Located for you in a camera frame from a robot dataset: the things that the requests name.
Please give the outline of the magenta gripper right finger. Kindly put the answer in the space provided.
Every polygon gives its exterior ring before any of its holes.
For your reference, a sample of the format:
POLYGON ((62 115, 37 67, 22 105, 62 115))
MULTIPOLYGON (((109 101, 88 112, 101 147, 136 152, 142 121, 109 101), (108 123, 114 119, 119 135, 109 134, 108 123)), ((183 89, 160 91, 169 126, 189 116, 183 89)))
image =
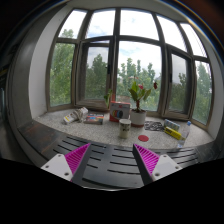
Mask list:
POLYGON ((145 185, 182 169, 182 167, 167 154, 158 155, 137 144, 133 145, 133 155, 145 185))

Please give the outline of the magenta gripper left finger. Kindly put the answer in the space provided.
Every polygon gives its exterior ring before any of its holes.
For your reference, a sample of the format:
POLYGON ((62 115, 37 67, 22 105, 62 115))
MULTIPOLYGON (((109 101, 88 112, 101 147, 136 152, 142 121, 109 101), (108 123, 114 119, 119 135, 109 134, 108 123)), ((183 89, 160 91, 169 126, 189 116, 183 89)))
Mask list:
POLYGON ((89 156, 90 143, 80 146, 66 155, 56 154, 42 166, 42 169, 75 184, 80 184, 89 156))

